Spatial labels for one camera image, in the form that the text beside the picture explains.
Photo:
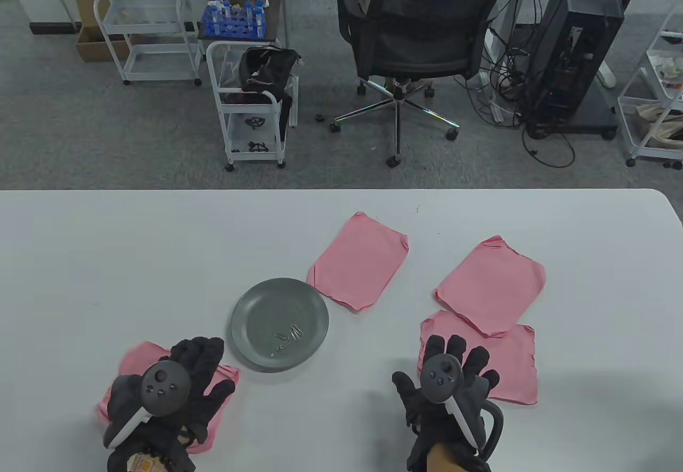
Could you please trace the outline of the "person's right hand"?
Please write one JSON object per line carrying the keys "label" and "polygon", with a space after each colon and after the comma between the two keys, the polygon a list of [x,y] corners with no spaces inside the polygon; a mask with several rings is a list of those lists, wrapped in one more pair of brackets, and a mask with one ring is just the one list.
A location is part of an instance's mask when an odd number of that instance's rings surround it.
{"label": "person's right hand", "polygon": [[456,383],[451,399],[459,414],[449,413],[446,401],[432,401],[425,395],[424,387],[416,387],[404,372],[394,372],[391,377],[406,412],[406,424],[417,436],[407,458],[409,471],[490,470],[481,410],[500,377],[496,370],[487,368],[488,350],[483,346],[467,350],[466,346],[466,340],[457,334],[448,340],[431,335],[425,343],[420,370],[427,373],[427,363],[441,355],[449,355],[459,363],[458,375],[441,367],[429,373],[432,384],[439,379],[445,385]]}

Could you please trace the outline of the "person's left hand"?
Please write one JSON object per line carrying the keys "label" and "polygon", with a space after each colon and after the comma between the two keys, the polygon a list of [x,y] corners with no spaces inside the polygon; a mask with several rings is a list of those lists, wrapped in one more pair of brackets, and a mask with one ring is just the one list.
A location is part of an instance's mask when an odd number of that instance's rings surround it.
{"label": "person's left hand", "polygon": [[109,471],[195,471],[189,450],[204,444],[209,425],[236,385],[211,384],[224,356],[222,338],[183,340],[143,374],[118,376],[107,404],[103,437]]}

